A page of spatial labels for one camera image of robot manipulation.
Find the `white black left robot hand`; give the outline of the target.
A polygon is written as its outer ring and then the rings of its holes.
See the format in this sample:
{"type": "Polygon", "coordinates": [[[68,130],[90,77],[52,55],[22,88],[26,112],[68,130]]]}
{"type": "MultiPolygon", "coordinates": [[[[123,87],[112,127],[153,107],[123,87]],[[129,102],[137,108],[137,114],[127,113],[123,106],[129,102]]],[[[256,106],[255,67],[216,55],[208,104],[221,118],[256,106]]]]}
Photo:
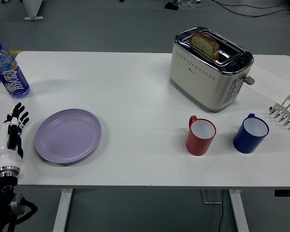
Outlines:
{"type": "Polygon", "coordinates": [[[18,175],[19,162],[24,156],[21,134],[29,121],[25,106],[18,103],[7,115],[0,130],[0,173],[12,172],[18,175]]]}

